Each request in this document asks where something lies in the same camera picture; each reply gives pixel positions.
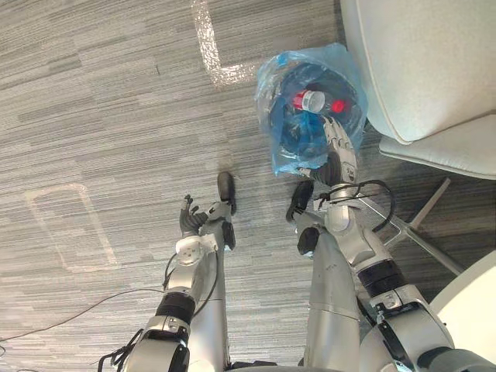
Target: red bottle cap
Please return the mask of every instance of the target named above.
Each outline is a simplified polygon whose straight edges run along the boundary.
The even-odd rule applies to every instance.
[[[346,103],[342,99],[336,99],[331,105],[331,110],[332,112],[339,114],[340,112],[343,112],[345,106]]]

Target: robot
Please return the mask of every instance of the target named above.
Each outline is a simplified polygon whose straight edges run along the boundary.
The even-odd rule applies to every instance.
[[[353,146],[341,125],[322,117],[329,161],[301,173],[330,187],[306,211],[313,181],[301,182],[287,220],[295,223],[298,251],[313,259],[308,332],[299,367],[275,363],[231,363],[226,321],[224,253],[236,245],[231,215],[236,211],[231,174],[218,176],[219,201],[206,211],[191,208],[184,198],[180,212],[182,239],[176,244],[176,267],[166,268],[164,295],[155,316],[127,346],[102,357],[122,372],[393,372],[494,371],[496,366],[454,347],[439,320],[415,285],[409,284],[374,230],[361,226],[354,203],[360,189],[380,181],[357,183]],[[370,296],[377,314],[372,330],[360,343],[359,308],[354,273]]]

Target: chair leg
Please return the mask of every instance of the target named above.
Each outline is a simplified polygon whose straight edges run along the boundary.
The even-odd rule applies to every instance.
[[[414,219],[408,223],[398,218],[396,215],[391,219],[391,224],[398,229],[398,234],[390,238],[384,245],[390,249],[405,238],[412,239],[421,248],[423,248],[427,253],[432,255],[436,260],[438,260],[444,267],[453,272],[456,276],[460,275],[465,269],[462,265],[457,263],[452,257],[447,253],[443,252],[441,249],[436,248],[430,243],[427,243],[415,230],[419,227],[420,222],[427,216],[434,205],[437,203],[439,198],[443,195],[444,191],[448,188],[450,184],[450,179],[446,178],[441,186],[436,190],[434,195],[429,199],[429,201],[422,207],[419,213],[414,217]],[[368,208],[372,209],[375,213],[385,218],[386,211],[380,207],[375,201],[369,198],[359,199]]]

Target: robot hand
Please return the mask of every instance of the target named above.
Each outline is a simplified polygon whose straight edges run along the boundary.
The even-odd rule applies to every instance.
[[[327,163],[317,169],[299,168],[301,174],[332,187],[336,184],[355,183],[357,158],[350,138],[334,118],[322,116],[329,155]]]
[[[191,203],[193,203],[193,198],[190,195],[186,195],[179,213],[179,227],[183,237],[198,235],[199,229],[208,219],[208,215],[205,212],[196,213],[198,206],[190,210]]]

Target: plastic bag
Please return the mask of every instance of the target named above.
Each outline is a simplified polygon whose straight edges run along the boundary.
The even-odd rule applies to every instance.
[[[258,118],[262,130],[270,134],[275,174],[299,174],[299,167],[315,169],[327,161],[326,135],[319,115],[292,104],[293,97],[305,89],[346,99],[346,110],[332,116],[346,130],[355,150],[359,149],[367,98],[357,67],[343,45],[279,54],[260,67],[257,80]]]

